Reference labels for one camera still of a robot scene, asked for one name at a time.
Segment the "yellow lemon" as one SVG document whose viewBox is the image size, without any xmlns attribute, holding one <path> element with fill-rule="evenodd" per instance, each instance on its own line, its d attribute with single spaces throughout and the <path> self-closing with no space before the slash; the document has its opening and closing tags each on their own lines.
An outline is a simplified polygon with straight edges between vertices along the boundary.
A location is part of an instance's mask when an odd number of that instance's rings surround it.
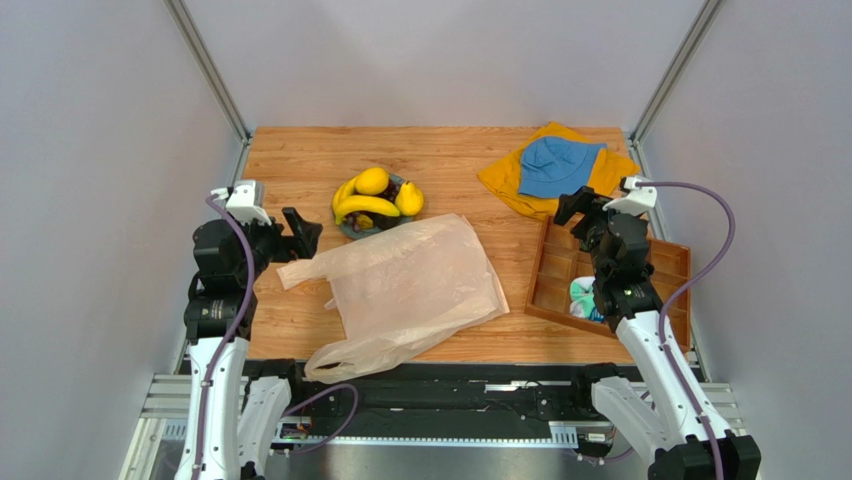
<svg viewBox="0 0 852 480">
<path fill-rule="evenodd" d="M 377 196 L 382 194 L 390 183 L 390 175 L 384 168 L 371 167 L 355 178 L 354 189 L 359 195 Z"/>
</svg>

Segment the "translucent plastic bag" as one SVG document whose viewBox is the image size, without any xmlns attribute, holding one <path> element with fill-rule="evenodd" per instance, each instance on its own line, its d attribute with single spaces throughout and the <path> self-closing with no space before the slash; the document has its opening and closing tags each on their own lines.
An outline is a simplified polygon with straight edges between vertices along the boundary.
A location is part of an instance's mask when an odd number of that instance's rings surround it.
<svg viewBox="0 0 852 480">
<path fill-rule="evenodd" d="M 397 226 L 278 275 L 286 290 L 316 279 L 330 285 L 345 338 L 318 349 L 304 368 L 325 384 L 391 370 L 510 311 L 477 233 L 457 214 Z"/>
</svg>

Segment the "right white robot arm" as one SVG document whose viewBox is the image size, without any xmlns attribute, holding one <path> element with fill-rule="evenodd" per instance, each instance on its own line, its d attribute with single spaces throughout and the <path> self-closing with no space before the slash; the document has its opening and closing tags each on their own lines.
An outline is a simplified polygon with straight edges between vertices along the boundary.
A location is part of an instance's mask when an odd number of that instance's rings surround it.
<svg viewBox="0 0 852 480">
<path fill-rule="evenodd" d="M 559 198 L 553 222 L 578 220 L 571 233 L 591 256 L 596 307 L 631 354 L 649 397 L 611 364 L 588 366 L 575 389 L 642 458 L 648 478 L 755 479 L 762 461 L 756 441 L 736 434 L 704 393 L 652 284 L 643 215 L 656 203 L 656 188 L 630 177 L 620 198 L 590 187 Z"/>
</svg>

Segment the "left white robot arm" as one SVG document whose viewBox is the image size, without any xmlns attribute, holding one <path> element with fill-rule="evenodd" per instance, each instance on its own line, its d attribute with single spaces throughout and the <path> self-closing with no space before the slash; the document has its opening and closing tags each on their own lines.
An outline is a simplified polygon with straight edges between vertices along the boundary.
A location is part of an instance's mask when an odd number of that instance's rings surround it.
<svg viewBox="0 0 852 480">
<path fill-rule="evenodd" d="M 190 362 L 187 433 L 178 479 L 261 479 L 274 432 L 299 384 L 292 360 L 263 362 L 242 380 L 258 304 L 254 282 L 272 263 L 310 259 L 323 227 L 293 208 L 285 222 L 230 214 L 193 234 L 197 272 L 184 324 Z"/>
</svg>

